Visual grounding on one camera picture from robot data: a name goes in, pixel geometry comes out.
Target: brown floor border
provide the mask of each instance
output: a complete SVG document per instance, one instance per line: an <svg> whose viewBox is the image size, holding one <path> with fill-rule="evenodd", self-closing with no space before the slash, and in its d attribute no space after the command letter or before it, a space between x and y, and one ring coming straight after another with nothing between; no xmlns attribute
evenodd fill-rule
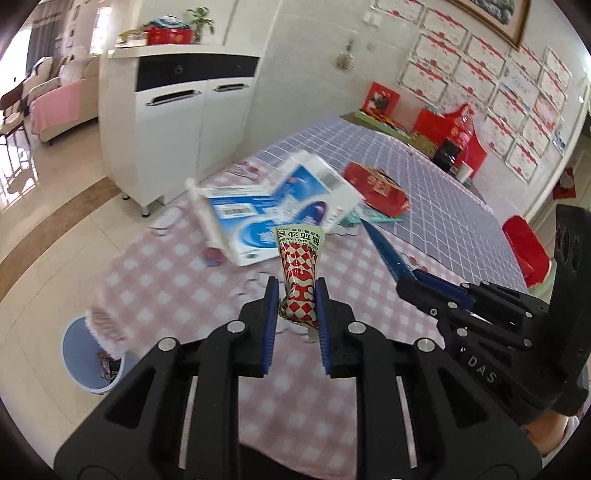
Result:
<svg viewBox="0 0 591 480"><path fill-rule="evenodd" d="M37 225L0 263L0 301L45 250L74 225L120 192L117 185L105 177Z"/></svg>

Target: hand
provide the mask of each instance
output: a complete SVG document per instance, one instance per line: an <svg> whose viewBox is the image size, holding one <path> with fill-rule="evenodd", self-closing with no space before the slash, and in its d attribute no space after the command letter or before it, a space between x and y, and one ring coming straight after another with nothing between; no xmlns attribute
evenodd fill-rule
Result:
<svg viewBox="0 0 591 480"><path fill-rule="evenodd" d="M542 456L555 450L564 438L569 418L553 410L545 411L539 419L525 425L527 437Z"/></svg>

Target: cabinet door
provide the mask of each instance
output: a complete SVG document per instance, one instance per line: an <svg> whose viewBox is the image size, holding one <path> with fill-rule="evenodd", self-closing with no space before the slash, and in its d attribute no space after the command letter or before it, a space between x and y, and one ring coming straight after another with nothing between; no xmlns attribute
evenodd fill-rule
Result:
<svg viewBox="0 0 591 480"><path fill-rule="evenodd" d="M208 80L136 94L138 177L142 203L178 191L194 177Z"/></svg>
<svg viewBox="0 0 591 480"><path fill-rule="evenodd" d="M244 135L253 81L251 77L209 81L199 148L199 177L210 175L233 160Z"/></svg>

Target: wooden chair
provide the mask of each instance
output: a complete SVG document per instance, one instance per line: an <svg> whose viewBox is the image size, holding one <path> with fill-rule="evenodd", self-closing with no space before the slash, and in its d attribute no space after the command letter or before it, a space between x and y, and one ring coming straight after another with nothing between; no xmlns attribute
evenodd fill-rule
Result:
<svg viewBox="0 0 591 480"><path fill-rule="evenodd" d="M21 98L22 98L22 82L16 88L13 88L10 92L2 95L0 98L0 110L4 115L2 123L0 124L0 137L4 137L6 151L8 152L8 159L10 160L10 150L8 149L8 137L16 133L17 130L22 129L25 132L25 138L31 149L31 143L27 135L27 129L25 128L25 116L21 111ZM17 148L17 138L14 137L14 145Z"/></svg>

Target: cabinet handle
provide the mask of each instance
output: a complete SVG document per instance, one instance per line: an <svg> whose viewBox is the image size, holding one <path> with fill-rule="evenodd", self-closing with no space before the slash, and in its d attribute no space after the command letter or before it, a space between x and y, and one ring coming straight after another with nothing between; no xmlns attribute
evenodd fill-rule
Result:
<svg viewBox="0 0 591 480"><path fill-rule="evenodd" d="M187 98L196 97L197 95L201 94L202 92L196 92L195 90L185 90L184 92L171 93L169 95L154 97L151 102L146 103L146 106L164 105L165 103L176 102L177 100L186 100Z"/></svg>
<svg viewBox="0 0 591 480"><path fill-rule="evenodd" d="M220 85L217 88L215 88L213 91L219 92L219 93L233 92L234 90L244 90L245 88L249 88L249 87L250 87L250 85L247 85L246 83L233 83L231 85Z"/></svg>

